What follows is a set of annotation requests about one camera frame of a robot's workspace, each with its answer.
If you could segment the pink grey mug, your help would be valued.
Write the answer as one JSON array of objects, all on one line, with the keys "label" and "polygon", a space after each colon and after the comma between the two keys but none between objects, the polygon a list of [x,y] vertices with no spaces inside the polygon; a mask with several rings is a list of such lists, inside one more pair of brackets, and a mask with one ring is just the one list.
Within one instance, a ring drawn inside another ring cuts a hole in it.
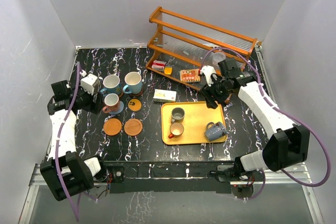
[{"label": "pink grey mug", "polygon": [[102,108],[104,113],[116,113],[120,110],[120,99],[117,94],[111,93],[104,98],[105,106]]}]

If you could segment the large blue mug back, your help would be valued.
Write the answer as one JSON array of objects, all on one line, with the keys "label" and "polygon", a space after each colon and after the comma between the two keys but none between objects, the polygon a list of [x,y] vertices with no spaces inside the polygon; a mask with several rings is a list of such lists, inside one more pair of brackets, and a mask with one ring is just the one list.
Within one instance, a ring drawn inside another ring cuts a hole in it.
[{"label": "large blue mug back", "polygon": [[122,90],[121,82],[118,76],[116,75],[108,75],[103,79],[103,88],[100,92],[103,96],[107,96],[108,94],[114,93],[119,95]]}]

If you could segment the large blue mug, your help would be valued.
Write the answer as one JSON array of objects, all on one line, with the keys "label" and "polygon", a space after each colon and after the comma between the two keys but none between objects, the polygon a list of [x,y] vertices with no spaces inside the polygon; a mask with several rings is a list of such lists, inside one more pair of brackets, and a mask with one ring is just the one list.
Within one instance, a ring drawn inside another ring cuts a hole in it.
[{"label": "large blue mug", "polygon": [[118,76],[116,75],[108,75],[103,79],[103,88],[100,92],[103,96],[107,96],[108,94],[114,93],[119,95],[122,90],[121,82]]},{"label": "large blue mug", "polygon": [[129,72],[126,74],[125,86],[123,92],[125,94],[138,94],[142,90],[142,77],[138,72]]}]

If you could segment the blue paper coaster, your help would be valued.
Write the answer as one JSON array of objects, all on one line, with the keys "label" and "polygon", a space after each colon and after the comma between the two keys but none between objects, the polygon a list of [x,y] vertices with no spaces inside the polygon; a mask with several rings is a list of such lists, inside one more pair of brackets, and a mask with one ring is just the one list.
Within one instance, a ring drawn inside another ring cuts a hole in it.
[{"label": "blue paper coaster", "polygon": [[118,105],[109,108],[109,114],[120,114],[124,109],[124,103],[119,101]]}]

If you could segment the grey blue speckled mug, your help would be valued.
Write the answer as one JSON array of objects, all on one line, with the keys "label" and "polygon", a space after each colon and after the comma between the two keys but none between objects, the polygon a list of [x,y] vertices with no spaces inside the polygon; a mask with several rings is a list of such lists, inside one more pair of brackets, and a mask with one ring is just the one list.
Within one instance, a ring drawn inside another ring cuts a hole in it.
[{"label": "grey blue speckled mug", "polygon": [[227,135],[226,127],[222,122],[209,122],[204,135],[208,141],[215,141]]}]

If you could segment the plain orange wooden coaster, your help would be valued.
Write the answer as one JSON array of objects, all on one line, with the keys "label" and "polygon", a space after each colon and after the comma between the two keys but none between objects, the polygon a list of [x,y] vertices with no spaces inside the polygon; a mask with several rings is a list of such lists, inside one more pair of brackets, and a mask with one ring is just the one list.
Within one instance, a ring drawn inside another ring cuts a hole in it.
[{"label": "plain orange wooden coaster", "polygon": [[108,136],[114,136],[121,132],[122,123],[119,119],[108,119],[103,125],[103,131]]}]

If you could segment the orange black paper coaster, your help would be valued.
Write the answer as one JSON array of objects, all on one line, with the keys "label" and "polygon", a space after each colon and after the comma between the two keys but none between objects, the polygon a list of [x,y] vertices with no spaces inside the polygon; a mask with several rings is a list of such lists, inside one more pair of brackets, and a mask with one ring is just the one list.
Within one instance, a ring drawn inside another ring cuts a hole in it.
[{"label": "orange black paper coaster", "polygon": [[132,112],[138,112],[142,109],[142,103],[139,99],[132,98],[128,101],[128,109]]}]

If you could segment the large blue mug front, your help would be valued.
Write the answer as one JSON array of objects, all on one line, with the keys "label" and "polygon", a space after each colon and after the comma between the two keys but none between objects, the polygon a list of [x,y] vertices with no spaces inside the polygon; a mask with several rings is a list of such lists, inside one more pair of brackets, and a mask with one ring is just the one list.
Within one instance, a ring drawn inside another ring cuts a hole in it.
[{"label": "large blue mug front", "polygon": [[126,74],[125,86],[123,92],[125,94],[138,94],[142,90],[142,77],[138,72],[129,72]]}]

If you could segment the light wooden ridged coaster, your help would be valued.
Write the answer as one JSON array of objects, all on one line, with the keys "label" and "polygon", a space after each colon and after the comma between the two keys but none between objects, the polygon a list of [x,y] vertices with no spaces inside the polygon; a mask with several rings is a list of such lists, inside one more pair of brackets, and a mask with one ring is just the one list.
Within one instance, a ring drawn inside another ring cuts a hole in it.
[{"label": "light wooden ridged coaster", "polygon": [[137,136],[143,129],[142,122],[138,119],[129,119],[124,125],[124,132],[128,136]]}]

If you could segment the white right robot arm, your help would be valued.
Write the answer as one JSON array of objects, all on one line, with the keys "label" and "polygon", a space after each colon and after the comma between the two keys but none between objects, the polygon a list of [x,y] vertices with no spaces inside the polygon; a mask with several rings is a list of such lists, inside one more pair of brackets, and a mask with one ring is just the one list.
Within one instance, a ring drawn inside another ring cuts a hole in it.
[{"label": "white right robot arm", "polygon": [[203,66],[199,71],[206,80],[201,93],[207,107],[217,108],[234,93],[251,109],[269,138],[263,150],[235,158],[235,176],[247,180],[255,170],[276,172],[304,162],[308,155],[309,130],[279,113],[254,72],[242,71],[234,58],[225,59],[218,66],[220,74],[212,66]]}]

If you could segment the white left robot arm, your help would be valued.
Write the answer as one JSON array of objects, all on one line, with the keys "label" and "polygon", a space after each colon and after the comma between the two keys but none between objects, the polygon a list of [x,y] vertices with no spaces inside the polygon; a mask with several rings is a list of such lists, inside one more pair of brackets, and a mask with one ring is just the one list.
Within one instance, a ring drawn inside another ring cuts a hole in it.
[{"label": "white left robot arm", "polygon": [[51,149],[40,164],[40,172],[57,201],[66,199],[57,164],[71,196],[91,189],[95,180],[101,182],[108,177],[108,168],[98,155],[82,159],[76,152],[77,112],[97,114],[102,109],[103,97],[98,86],[99,78],[93,74],[82,78],[78,88],[72,88],[66,80],[51,85],[54,96],[47,105],[52,123]]}]

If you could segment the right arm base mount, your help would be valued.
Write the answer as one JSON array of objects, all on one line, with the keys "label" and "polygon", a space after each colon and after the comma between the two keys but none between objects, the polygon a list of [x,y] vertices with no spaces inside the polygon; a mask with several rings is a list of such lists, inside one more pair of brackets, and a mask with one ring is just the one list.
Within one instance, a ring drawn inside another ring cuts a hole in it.
[{"label": "right arm base mount", "polygon": [[266,183],[266,176],[264,170],[268,169],[266,163],[263,160],[261,152],[255,152],[236,157],[232,167],[224,170],[211,170],[209,175],[219,180],[220,177],[236,178],[239,179],[242,176],[250,177],[254,172],[260,172],[263,177],[262,186],[258,192],[260,194]]}]

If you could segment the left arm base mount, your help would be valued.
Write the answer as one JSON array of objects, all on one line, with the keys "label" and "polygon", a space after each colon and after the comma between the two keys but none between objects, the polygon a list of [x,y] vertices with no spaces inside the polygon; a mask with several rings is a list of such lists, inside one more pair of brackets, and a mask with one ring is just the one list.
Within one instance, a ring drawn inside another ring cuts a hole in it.
[{"label": "left arm base mount", "polygon": [[125,181],[125,168],[122,165],[106,165],[104,169],[93,178],[94,187],[103,187],[105,194],[112,192],[112,186]]}]

